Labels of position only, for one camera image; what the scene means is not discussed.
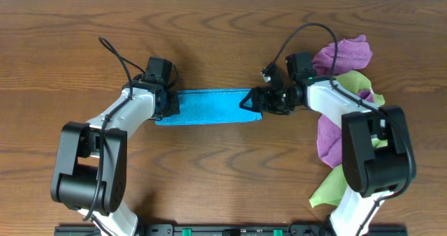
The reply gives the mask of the blue microfiber cloth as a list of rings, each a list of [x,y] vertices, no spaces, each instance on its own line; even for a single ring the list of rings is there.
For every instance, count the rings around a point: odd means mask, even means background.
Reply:
[[[250,89],[190,89],[177,93],[179,114],[155,121],[158,126],[192,126],[259,121],[262,114],[239,107]]]

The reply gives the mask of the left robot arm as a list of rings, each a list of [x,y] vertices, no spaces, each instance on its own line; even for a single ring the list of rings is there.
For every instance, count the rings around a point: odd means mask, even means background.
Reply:
[[[83,215],[100,235],[144,235],[145,226],[124,202],[127,144],[145,121],[179,114],[176,66],[150,57],[144,73],[131,78],[119,98],[85,123],[61,130],[50,187],[51,198]]]

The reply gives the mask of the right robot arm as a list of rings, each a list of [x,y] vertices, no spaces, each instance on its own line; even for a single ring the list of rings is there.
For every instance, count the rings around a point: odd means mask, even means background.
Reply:
[[[286,58],[286,86],[270,63],[261,71],[268,87],[255,87],[240,108],[289,115],[298,106],[319,112],[342,131],[342,170],[347,187],[318,235],[366,235],[380,206],[403,194],[415,175],[415,161],[403,110],[380,107],[343,88],[332,73],[318,75],[308,52]]]

